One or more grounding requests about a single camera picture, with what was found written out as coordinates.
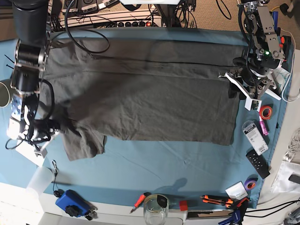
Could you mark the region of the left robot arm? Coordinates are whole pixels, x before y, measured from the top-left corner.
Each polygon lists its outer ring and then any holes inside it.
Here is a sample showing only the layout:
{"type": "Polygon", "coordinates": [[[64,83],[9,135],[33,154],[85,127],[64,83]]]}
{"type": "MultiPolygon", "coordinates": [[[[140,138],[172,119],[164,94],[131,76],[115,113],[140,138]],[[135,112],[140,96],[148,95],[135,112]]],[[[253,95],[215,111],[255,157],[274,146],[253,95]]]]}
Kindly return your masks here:
{"type": "Polygon", "coordinates": [[[248,46],[245,56],[233,59],[236,70],[223,75],[230,82],[228,96],[239,94],[245,108],[260,111],[262,96],[268,94],[280,100],[272,73],[281,68],[285,53],[280,46],[274,20],[266,0],[239,0],[239,27],[248,46]]]}

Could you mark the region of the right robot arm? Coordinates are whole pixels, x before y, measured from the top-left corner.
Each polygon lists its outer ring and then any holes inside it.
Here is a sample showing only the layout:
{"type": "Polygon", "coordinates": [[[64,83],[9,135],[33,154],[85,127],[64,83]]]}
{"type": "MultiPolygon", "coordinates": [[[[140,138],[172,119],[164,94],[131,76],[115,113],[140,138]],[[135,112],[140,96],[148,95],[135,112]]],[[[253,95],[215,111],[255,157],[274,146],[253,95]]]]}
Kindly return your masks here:
{"type": "Polygon", "coordinates": [[[49,55],[51,14],[47,0],[14,0],[12,11],[16,33],[14,70],[10,80],[12,112],[9,140],[29,144],[41,153],[40,144],[49,143],[60,131],[80,134],[67,123],[52,119],[55,95],[52,84],[42,78],[49,55]]]}

